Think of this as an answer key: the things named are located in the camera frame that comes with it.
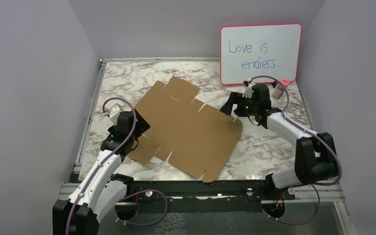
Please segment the brown cardboard box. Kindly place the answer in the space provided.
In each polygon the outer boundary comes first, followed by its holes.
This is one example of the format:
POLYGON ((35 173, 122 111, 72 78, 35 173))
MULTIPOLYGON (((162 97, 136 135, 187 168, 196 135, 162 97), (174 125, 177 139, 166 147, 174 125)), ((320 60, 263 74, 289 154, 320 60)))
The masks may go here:
POLYGON ((205 183, 215 181, 240 139, 239 119, 196 99, 199 87, 176 76, 156 81, 135 109, 150 125, 129 158, 147 165, 153 157, 205 183))

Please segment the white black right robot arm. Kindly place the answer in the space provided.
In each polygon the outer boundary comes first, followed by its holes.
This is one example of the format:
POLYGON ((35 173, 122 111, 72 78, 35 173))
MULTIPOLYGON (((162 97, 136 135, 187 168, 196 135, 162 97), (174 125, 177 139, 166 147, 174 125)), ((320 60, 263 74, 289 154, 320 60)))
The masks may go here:
POLYGON ((339 178, 341 169, 329 133, 311 132, 289 119, 271 104, 266 85, 248 86, 243 93, 231 92, 220 112, 253 118, 258 126, 271 130, 295 148, 294 166, 265 176, 263 194, 275 199, 283 189, 306 186, 330 178, 339 178))

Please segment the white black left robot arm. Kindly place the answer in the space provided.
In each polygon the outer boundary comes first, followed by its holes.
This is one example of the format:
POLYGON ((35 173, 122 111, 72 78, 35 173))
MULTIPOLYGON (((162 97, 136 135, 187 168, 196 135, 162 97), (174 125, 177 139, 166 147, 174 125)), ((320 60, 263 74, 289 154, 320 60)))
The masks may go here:
POLYGON ((54 235, 96 235, 107 212, 118 200, 128 201, 134 187, 126 182, 111 180, 113 172, 138 145, 138 138, 150 125, 137 110, 121 111, 116 124, 102 142, 95 164, 66 199, 58 199, 52 208, 54 235))

